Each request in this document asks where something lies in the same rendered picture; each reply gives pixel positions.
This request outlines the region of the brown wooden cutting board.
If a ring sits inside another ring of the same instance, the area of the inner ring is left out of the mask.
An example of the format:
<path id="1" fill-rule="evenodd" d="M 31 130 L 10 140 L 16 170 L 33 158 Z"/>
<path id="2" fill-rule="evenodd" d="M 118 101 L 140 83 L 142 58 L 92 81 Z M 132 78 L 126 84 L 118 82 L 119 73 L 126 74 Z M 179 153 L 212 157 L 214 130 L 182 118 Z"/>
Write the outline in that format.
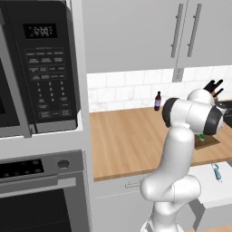
<path id="1" fill-rule="evenodd" d="M 195 150 L 201 150 L 216 144 L 218 144 L 218 140 L 213 136 L 206 135 L 204 140 L 198 135 L 195 136 Z"/>

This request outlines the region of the brown bottle with label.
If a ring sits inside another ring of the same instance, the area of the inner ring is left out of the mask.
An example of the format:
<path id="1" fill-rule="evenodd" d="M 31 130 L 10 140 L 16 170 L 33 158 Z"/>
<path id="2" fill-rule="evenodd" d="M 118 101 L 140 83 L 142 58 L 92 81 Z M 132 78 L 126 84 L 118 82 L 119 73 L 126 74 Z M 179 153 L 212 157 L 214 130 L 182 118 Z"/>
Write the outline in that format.
<path id="1" fill-rule="evenodd" d="M 157 96 L 155 97 L 154 111 L 160 110 L 160 104 L 161 104 L 161 95 L 160 95 L 160 92 L 158 92 Z"/>

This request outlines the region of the black oven knob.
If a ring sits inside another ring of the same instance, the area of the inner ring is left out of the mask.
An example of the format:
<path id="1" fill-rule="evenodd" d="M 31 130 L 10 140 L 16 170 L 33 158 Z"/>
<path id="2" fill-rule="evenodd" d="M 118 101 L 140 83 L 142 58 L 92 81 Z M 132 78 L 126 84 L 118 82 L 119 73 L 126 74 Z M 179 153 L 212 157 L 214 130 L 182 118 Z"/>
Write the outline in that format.
<path id="1" fill-rule="evenodd" d="M 70 165 L 70 162 L 67 159 L 61 159 L 57 162 L 57 166 L 59 169 L 68 169 L 69 165 Z"/>

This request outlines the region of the grey cupboard door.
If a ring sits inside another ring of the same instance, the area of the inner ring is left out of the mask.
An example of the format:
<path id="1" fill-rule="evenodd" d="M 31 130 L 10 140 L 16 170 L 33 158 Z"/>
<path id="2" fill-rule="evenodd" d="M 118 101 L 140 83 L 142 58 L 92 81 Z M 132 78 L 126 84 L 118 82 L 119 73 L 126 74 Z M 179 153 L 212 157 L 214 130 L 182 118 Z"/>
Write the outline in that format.
<path id="1" fill-rule="evenodd" d="M 197 5 L 202 4 L 191 57 L 187 57 Z M 232 0 L 188 0 L 177 67 L 232 64 Z"/>
<path id="2" fill-rule="evenodd" d="M 82 0 L 88 73 L 168 69 L 176 66 L 188 0 Z M 171 45 L 184 4 L 175 58 Z"/>

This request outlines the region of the black microwave oven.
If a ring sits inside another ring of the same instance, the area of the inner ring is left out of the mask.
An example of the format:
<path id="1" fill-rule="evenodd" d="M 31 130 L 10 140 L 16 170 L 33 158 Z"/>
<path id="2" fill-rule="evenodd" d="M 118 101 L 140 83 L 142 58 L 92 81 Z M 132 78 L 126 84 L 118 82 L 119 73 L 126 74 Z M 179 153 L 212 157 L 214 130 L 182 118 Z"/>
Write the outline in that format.
<path id="1" fill-rule="evenodd" d="M 65 0 L 0 0 L 0 138 L 72 131 L 81 109 Z"/>

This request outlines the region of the grey drawer front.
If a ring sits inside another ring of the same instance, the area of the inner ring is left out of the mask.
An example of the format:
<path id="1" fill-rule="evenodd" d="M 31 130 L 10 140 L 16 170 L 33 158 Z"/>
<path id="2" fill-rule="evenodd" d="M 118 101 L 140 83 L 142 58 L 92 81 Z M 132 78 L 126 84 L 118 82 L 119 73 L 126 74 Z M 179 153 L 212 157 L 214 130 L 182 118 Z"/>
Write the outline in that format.
<path id="1" fill-rule="evenodd" d="M 138 175 L 94 183 L 93 232 L 140 232 L 150 217 L 153 203 L 143 198 L 140 187 L 125 188 L 125 184 L 145 177 Z"/>

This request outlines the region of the steel oven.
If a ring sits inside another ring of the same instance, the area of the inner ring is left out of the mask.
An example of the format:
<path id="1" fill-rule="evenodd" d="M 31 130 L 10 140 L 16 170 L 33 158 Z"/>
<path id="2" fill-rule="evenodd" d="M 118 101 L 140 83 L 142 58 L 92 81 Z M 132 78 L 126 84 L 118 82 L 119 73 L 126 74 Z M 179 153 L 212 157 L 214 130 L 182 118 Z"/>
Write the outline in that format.
<path id="1" fill-rule="evenodd" d="M 82 150 L 0 160 L 0 232 L 91 232 L 85 176 Z"/>

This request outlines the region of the white open drawer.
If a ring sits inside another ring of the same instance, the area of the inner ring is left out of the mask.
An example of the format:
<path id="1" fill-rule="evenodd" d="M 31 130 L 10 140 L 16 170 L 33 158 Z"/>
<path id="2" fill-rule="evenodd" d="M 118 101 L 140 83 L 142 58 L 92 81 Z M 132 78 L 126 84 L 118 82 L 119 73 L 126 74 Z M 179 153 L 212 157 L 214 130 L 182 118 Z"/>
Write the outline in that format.
<path id="1" fill-rule="evenodd" d="M 218 181 L 210 164 L 191 167 L 189 175 L 201 185 L 200 196 L 189 203 L 196 231 L 232 225 L 232 161 L 218 163 Z"/>

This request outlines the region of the grey wall socket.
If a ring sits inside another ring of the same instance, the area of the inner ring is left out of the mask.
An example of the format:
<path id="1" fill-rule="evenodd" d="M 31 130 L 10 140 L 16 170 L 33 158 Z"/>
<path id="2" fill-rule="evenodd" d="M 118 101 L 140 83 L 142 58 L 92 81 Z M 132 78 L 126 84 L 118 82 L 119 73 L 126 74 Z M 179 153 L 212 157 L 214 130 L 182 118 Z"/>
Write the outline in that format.
<path id="1" fill-rule="evenodd" d="M 173 71 L 173 82 L 181 82 L 183 78 L 184 69 L 183 68 L 175 68 Z"/>

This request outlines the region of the black-handled knife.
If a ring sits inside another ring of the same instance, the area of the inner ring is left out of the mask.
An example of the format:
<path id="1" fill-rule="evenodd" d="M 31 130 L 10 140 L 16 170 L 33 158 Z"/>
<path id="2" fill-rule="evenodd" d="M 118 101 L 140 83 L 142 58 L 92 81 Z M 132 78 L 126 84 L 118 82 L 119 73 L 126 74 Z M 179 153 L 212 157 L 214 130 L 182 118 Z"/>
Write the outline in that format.
<path id="1" fill-rule="evenodd" d="M 204 89 L 210 93 L 212 93 L 223 81 L 219 80 L 215 82 L 214 80 L 211 80 L 205 87 Z"/>
<path id="2" fill-rule="evenodd" d="M 224 91 L 223 88 L 221 88 L 221 89 L 218 90 L 217 92 L 213 91 L 211 94 L 212 94 L 213 98 L 217 98 L 218 95 L 219 95 L 222 91 Z"/>

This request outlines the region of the blue-handled peeler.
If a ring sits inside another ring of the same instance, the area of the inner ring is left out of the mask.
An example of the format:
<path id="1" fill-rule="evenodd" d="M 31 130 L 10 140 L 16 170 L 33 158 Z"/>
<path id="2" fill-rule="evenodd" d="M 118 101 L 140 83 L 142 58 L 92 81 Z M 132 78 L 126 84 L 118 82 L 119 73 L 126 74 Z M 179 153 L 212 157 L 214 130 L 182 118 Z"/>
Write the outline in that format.
<path id="1" fill-rule="evenodd" d="M 221 178 L 221 174 L 219 172 L 218 164 L 217 163 L 212 163 L 211 166 L 212 166 L 212 169 L 214 170 L 214 174 L 215 174 L 215 177 L 216 177 L 217 181 L 222 183 L 222 178 Z"/>

